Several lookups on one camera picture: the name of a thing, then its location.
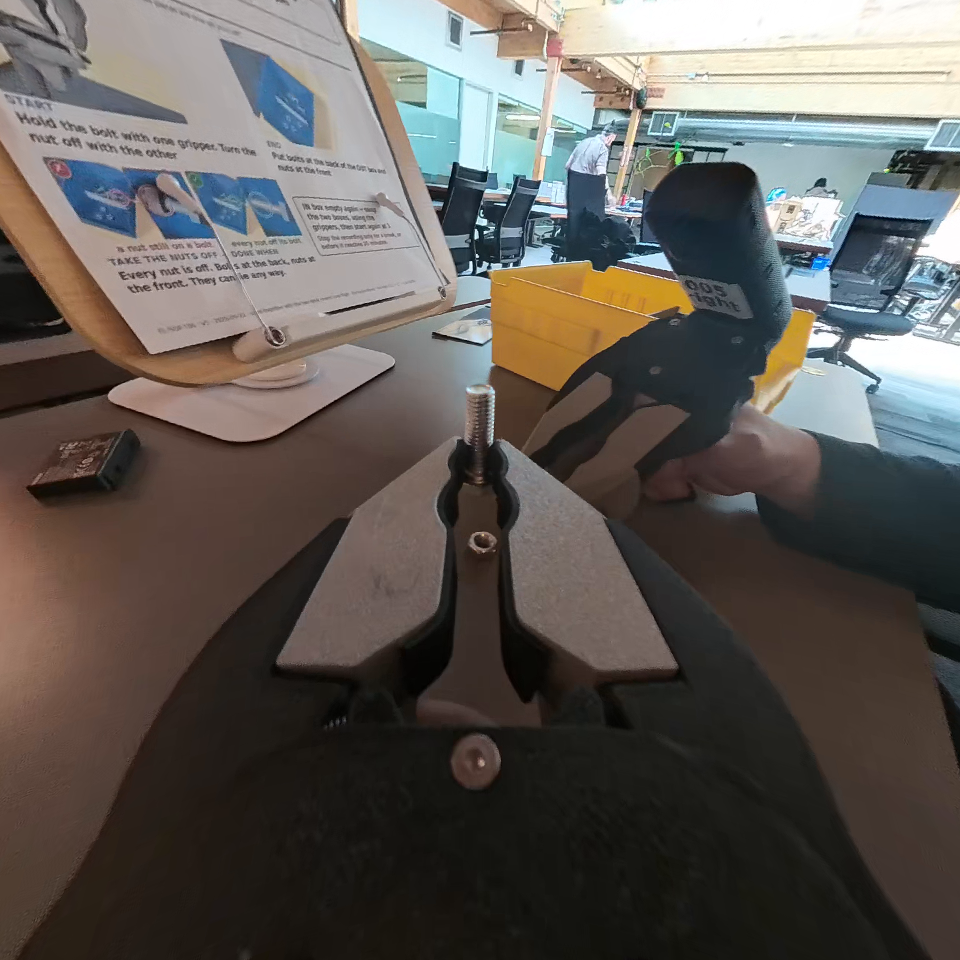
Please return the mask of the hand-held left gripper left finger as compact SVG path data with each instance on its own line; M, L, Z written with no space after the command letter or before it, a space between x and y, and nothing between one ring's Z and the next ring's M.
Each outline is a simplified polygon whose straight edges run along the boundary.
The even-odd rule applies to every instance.
M283 645L281 674L424 693L452 651L455 558L442 497L459 441L446 440L346 521Z

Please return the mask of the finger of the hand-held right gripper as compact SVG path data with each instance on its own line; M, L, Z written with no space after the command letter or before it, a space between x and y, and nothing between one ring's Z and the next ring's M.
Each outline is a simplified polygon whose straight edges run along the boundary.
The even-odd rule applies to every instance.
M676 407L640 407L579 464L564 486L611 520L626 520L640 504L638 463L683 425L689 414Z
M627 379L592 374L556 395L523 446L545 471L575 471L599 456L614 430L639 408L640 389Z

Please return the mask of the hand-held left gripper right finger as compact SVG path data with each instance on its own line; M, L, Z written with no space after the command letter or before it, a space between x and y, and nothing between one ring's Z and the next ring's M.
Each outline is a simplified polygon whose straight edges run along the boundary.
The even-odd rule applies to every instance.
M498 522L500 654L522 702L676 678L604 515L503 440Z

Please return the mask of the yellow plastic storage bin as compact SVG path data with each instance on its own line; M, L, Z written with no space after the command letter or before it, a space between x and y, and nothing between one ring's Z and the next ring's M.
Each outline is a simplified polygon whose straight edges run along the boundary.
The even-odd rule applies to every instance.
M680 282L587 261L494 271L492 363L559 391L587 359L651 315L692 305Z

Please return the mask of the steel hex bolt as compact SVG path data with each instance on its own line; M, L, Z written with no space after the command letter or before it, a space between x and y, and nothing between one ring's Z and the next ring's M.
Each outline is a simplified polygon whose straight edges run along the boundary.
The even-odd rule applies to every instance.
M465 390L463 442L466 448L465 477L473 486L488 481L488 456L495 445L496 391L487 383Z

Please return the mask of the person's right forearm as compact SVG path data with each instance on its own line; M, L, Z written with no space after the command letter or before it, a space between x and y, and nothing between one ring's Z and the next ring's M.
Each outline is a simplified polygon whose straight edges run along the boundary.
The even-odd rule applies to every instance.
M959 467L811 433L819 479L800 512L755 496L782 544L959 611Z

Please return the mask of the person's right hand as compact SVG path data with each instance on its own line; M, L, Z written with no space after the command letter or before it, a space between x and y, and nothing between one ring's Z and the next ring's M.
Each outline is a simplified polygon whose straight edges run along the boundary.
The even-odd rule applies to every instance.
M810 513L819 487L822 453L808 432L779 424L750 405L711 447L665 463L642 485L654 502L686 501L697 490L752 494L794 514Z

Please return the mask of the black backpack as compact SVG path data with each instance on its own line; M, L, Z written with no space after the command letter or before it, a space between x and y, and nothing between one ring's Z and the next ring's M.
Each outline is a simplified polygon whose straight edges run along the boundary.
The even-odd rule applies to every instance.
M638 243L625 221L599 217L585 209L568 217L563 234L556 250L559 259L587 262L596 272L632 256Z

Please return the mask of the large black office chair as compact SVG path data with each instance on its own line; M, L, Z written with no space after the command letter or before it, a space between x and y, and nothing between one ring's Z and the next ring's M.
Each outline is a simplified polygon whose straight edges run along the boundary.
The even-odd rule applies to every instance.
M828 345L808 349L807 359L856 371L865 393L880 390L881 376L850 350L860 341L894 341L916 327L912 311L932 302L945 282L915 277L921 251L958 205L958 191L867 184L834 241L827 269L831 293L817 328L833 335Z

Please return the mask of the instruction sheet on wooden stand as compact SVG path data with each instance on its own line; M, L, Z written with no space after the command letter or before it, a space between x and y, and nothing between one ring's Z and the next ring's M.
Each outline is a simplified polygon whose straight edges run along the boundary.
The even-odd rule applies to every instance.
M452 309L457 273L387 82L342 25L400 169L419 231L442 280L435 295L407 294L204 344L148 354L92 281L2 143L2 233L72 331L134 379L108 400L212 439L276 437L385 375L393 358L359 345L376 333Z

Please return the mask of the printed instruction sheet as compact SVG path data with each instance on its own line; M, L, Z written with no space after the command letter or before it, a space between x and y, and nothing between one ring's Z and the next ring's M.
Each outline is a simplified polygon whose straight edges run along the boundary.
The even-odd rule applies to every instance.
M329 2L2 2L2 143L148 354L439 291Z

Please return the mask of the black battery pack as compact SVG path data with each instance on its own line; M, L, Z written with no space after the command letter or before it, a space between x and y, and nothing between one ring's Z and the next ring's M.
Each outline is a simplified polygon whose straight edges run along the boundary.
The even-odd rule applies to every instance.
M140 439L131 429L59 443L40 472L26 486L38 501L114 493L140 453Z

